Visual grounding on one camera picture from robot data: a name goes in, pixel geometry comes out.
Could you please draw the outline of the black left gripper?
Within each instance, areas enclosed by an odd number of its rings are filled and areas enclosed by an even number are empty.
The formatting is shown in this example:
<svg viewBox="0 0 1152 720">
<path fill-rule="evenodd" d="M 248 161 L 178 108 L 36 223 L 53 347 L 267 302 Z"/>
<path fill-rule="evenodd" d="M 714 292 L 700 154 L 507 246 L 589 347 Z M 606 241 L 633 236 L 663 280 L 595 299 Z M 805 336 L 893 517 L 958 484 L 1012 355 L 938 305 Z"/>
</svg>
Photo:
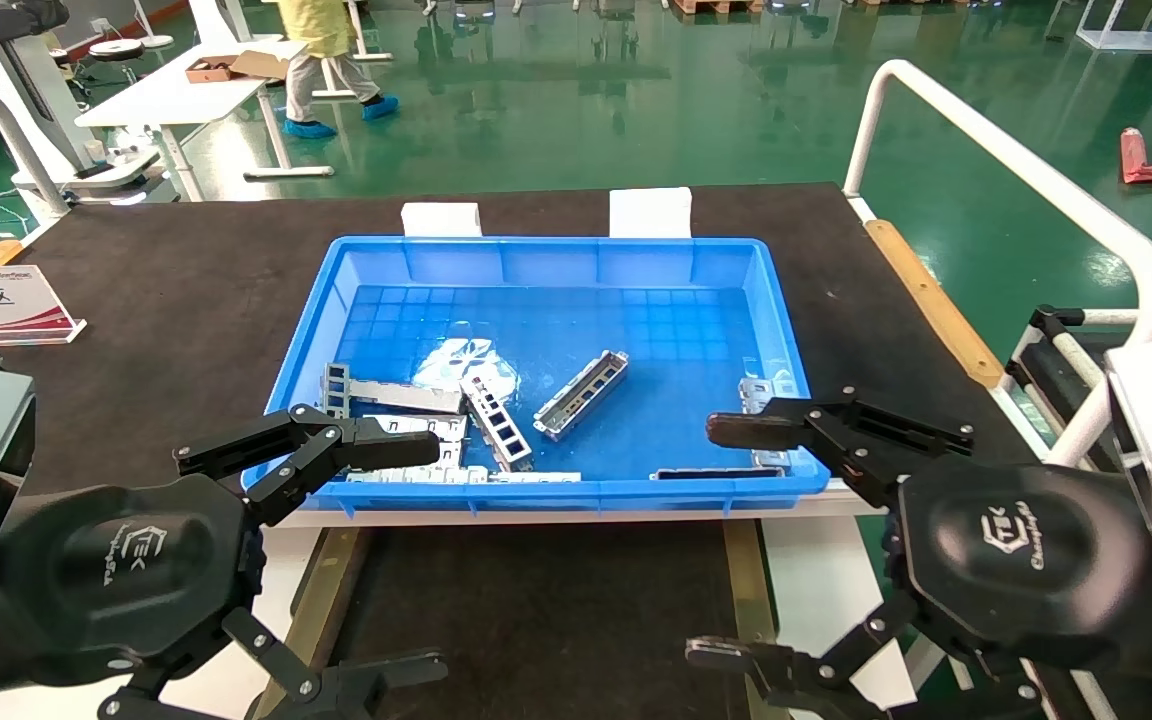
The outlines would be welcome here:
<svg viewBox="0 0 1152 720">
<path fill-rule="evenodd" d="M 23 498 L 0 535 L 13 674 L 70 687 L 137 670 L 103 702 L 103 719 L 212 719 L 159 696 L 168 675 L 192 674 L 232 639 L 285 691 L 265 719 L 374 719 L 392 689 L 447 679 L 442 653 L 311 670 L 251 614 L 259 523 L 282 523 L 348 470 L 426 467 L 439 455 L 430 430 L 391 432 L 301 404 L 179 447 L 184 478 L 165 486 Z M 268 473 L 243 500 L 215 482 L 260 467 Z"/>
</svg>

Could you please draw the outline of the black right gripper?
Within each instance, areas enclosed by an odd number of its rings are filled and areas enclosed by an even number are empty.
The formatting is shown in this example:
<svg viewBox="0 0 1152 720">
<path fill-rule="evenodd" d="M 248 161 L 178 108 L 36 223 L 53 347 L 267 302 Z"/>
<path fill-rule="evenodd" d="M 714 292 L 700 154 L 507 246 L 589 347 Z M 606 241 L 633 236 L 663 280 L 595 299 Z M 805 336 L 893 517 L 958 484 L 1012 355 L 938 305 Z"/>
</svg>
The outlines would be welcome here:
<svg viewBox="0 0 1152 720">
<path fill-rule="evenodd" d="M 1041 692 L 1018 674 L 932 702 L 882 708 L 867 700 L 854 676 L 909 626 L 952 655 L 1076 669 L 1123 657 L 1126 615 L 1152 559 L 1151 533 L 1123 483 L 1052 465 L 900 469 L 909 455 L 972 456 L 972 425 L 900 414 L 858 389 L 828 401 L 771 397 L 759 414 L 712 414 L 707 437 L 726 448 L 804 448 L 865 503 L 897 505 L 905 592 L 824 655 L 718 635 L 687 639 L 687 662 L 745 675 L 765 705 L 820 719 L 1043 717 Z"/>
</svg>

